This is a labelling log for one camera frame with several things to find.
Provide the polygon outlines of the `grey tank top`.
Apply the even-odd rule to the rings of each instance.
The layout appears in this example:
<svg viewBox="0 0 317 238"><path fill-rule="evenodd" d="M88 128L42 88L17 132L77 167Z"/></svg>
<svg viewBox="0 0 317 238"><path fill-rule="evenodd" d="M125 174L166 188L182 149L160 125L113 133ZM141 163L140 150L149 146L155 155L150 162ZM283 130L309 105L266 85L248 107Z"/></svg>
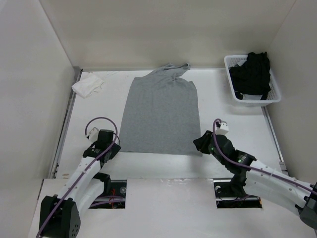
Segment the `grey tank top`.
<svg viewBox="0 0 317 238"><path fill-rule="evenodd" d="M185 63L135 77L120 127L123 152L202 156L193 141L201 136L195 84L182 78Z"/></svg>

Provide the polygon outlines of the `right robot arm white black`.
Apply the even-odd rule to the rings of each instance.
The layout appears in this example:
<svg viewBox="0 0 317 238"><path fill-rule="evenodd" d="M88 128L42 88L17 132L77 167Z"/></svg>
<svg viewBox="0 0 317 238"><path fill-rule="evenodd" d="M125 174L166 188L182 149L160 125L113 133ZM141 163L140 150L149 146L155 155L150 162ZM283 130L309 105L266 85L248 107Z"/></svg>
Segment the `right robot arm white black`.
<svg viewBox="0 0 317 238"><path fill-rule="evenodd" d="M224 135L211 131L193 141L203 154L213 155L233 178L230 191L235 196L252 195L275 203L298 216L307 226L317 228L317 186L280 173L254 156L237 150Z"/></svg>

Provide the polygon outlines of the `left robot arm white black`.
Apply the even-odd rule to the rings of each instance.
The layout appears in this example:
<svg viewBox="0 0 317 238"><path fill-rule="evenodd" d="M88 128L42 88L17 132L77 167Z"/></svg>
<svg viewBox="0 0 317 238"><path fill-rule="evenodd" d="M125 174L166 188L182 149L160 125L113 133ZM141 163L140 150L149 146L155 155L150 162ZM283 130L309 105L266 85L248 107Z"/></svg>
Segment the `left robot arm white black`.
<svg viewBox="0 0 317 238"><path fill-rule="evenodd" d="M38 238L75 238L81 227L81 216L97 197L111 192L110 175L101 172L106 162L121 149L116 134L102 129L97 139L83 153L81 162L62 189L45 196L40 207Z"/></svg>

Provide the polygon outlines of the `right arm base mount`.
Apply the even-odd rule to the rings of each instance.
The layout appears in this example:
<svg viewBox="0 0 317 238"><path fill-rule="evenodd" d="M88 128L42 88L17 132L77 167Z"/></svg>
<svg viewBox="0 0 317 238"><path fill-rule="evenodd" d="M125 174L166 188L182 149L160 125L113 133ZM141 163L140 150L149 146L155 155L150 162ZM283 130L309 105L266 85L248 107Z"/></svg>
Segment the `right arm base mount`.
<svg viewBox="0 0 317 238"><path fill-rule="evenodd" d="M236 176L216 178L213 180L213 186L218 209L262 208L261 199L246 194Z"/></svg>

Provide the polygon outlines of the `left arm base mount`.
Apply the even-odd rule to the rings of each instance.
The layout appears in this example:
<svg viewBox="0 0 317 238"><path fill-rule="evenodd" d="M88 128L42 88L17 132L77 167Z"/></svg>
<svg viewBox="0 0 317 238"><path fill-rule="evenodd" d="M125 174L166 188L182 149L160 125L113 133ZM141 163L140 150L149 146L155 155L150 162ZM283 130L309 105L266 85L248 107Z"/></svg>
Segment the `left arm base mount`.
<svg viewBox="0 0 317 238"><path fill-rule="evenodd" d="M110 175L97 173L94 176L104 183L104 191L90 206L90 209L124 209L127 180L112 180Z"/></svg>

